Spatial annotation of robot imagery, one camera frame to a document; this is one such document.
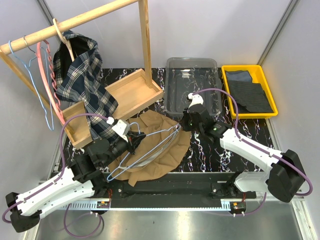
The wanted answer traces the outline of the tan brown garment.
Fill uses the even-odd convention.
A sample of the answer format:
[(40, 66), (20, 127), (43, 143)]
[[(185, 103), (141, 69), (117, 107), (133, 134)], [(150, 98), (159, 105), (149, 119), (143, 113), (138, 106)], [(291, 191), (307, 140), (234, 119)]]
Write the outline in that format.
[(145, 133), (146, 137), (134, 154), (125, 151), (108, 165), (107, 181), (127, 180), (133, 187), (137, 182), (159, 179), (180, 165), (190, 147), (190, 131), (152, 110), (127, 121), (132, 131)]

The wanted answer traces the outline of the navy plaid skirt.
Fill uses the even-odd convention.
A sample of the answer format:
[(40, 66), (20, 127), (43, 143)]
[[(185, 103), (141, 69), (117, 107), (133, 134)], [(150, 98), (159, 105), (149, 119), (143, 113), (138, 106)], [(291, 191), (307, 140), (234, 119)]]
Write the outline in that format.
[(87, 113), (111, 117), (119, 104), (100, 83), (103, 59), (97, 41), (71, 30), (63, 36), (71, 44), (74, 60), (61, 43), (53, 57), (57, 97), (65, 102), (83, 102)]

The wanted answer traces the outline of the light wooden hanger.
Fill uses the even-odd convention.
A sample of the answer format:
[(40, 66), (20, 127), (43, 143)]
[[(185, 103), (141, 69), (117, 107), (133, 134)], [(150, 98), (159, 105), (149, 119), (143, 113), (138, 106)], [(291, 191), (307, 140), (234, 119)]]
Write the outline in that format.
[(55, 30), (56, 30), (56, 32), (57, 32), (57, 35), (59, 36), (61, 42), (62, 42), (63, 44), (65, 44), (65, 46), (66, 46), (66, 48), (67, 48), (67, 50), (68, 50), (68, 52), (69, 52), (71, 61), (73, 62), (73, 61), (75, 60), (75, 57), (74, 57), (74, 54), (73, 54), (73, 50), (72, 50), (72, 46), (71, 46), (70, 41), (67, 40), (67, 39), (63, 36), (63, 34), (61, 33), (61, 31), (59, 30), (58, 21), (56, 20), (56, 18), (53, 18), (52, 21), (53, 21), (53, 26), (54, 26), (54, 28), (55, 28)]

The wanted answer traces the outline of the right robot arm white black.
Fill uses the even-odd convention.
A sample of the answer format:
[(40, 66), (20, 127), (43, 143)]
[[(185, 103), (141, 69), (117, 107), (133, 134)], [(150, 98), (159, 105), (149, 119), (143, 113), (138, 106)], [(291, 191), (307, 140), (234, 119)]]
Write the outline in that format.
[(305, 182), (305, 171), (296, 152), (269, 148), (230, 125), (215, 121), (200, 103), (183, 111), (182, 129), (194, 131), (209, 144), (231, 151), (258, 166), (260, 172), (236, 173), (227, 185), (228, 195), (239, 198), (245, 192), (266, 192), (289, 203)]

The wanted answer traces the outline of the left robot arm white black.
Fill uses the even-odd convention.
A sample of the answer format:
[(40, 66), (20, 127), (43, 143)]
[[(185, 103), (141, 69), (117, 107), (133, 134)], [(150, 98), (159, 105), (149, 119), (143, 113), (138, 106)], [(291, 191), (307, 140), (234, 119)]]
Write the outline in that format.
[(123, 153), (133, 154), (145, 137), (144, 132), (129, 131), (127, 139), (118, 137), (112, 143), (107, 139), (95, 140), (86, 146), (84, 154), (51, 179), (25, 193), (7, 194), (5, 200), (14, 230), (25, 232), (50, 213), (80, 199), (103, 198), (108, 193), (103, 169)]

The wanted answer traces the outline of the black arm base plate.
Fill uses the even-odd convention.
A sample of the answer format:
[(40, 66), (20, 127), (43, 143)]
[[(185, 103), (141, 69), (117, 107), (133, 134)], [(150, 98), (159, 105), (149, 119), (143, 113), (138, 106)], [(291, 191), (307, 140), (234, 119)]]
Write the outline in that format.
[(234, 173), (196, 172), (168, 173), (165, 176), (148, 181), (139, 181), (135, 186), (127, 180), (105, 182), (98, 197), (123, 199), (133, 195), (201, 195), (214, 199), (253, 200), (255, 192), (243, 193), (229, 184)]

